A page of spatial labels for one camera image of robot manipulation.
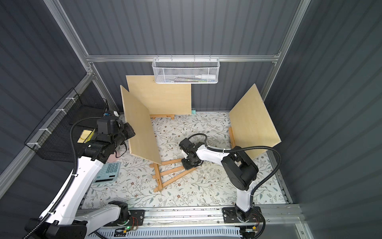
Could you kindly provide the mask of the plywood board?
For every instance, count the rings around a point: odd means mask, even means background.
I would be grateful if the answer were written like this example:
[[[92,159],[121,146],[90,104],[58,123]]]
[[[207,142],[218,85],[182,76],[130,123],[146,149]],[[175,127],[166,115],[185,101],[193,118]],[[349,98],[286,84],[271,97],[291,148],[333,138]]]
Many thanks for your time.
[[[229,119],[235,146],[274,147],[282,142],[256,84],[232,108]]]
[[[128,140],[130,153],[137,157],[162,164],[149,110],[123,86],[120,86],[125,121],[135,136]]]
[[[192,87],[190,84],[158,84],[154,76],[127,75],[128,91],[151,115],[190,115]]]

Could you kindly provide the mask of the wooden easel frame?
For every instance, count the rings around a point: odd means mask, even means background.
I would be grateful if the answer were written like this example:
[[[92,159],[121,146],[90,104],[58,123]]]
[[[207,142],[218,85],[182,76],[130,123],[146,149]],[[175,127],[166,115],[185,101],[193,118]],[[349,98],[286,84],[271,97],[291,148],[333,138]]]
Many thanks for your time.
[[[152,119],[156,119],[156,118],[170,118],[172,120],[175,119],[175,115],[150,115],[150,117]]]

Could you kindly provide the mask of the small wooden easel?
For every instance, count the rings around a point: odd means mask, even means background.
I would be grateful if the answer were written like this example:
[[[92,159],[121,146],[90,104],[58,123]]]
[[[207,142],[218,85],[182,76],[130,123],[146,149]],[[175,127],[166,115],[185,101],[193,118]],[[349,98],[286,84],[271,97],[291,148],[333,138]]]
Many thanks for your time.
[[[235,143],[235,138],[234,138],[234,134],[233,134],[233,129],[232,129],[232,127],[230,127],[230,128],[228,129],[228,132],[229,132],[229,137],[230,137],[231,148],[235,148],[235,147],[236,147],[236,143]]]

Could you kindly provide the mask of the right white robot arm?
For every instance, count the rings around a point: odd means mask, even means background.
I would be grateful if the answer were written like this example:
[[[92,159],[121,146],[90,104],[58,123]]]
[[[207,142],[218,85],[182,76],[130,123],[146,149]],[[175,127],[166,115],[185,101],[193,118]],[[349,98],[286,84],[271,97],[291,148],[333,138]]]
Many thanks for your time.
[[[237,188],[235,211],[238,220],[246,222],[254,213],[253,195],[262,185],[256,184],[259,169],[254,161],[239,146],[233,149],[209,147],[203,142],[192,143],[188,138],[183,139],[179,147],[184,158],[181,160],[185,170],[198,167],[204,161],[222,166],[230,180]]]

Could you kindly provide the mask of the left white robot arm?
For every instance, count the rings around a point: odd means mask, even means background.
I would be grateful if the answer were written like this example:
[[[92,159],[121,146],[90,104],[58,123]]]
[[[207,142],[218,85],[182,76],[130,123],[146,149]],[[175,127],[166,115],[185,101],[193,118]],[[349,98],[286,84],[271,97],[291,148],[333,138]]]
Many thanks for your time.
[[[74,154],[73,170],[39,218],[28,221],[25,226],[26,239],[84,239],[106,224],[125,226],[129,223],[131,216],[128,205],[119,201],[112,201],[89,214],[76,216],[84,195],[108,158],[118,146],[135,136],[131,125],[124,123],[116,111],[106,111],[102,117],[95,119],[95,132],[89,141],[82,144],[80,151],[76,151],[77,140],[72,134],[81,120],[72,125],[70,140]]]

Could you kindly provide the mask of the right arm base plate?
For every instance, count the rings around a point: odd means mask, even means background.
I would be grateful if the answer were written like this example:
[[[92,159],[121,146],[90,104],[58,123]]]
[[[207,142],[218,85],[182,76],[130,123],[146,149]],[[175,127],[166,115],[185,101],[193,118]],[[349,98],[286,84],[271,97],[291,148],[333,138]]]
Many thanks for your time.
[[[260,207],[251,207],[249,211],[244,212],[238,207],[222,208],[223,220],[226,224],[233,223],[255,223],[264,222]]]

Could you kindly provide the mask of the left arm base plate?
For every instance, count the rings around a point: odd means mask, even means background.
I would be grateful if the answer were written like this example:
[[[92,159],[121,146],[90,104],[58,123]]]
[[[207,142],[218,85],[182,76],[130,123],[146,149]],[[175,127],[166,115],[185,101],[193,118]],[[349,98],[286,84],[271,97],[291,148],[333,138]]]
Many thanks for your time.
[[[129,210],[128,220],[108,223],[105,227],[126,227],[126,226],[142,226],[145,218],[145,210]]]

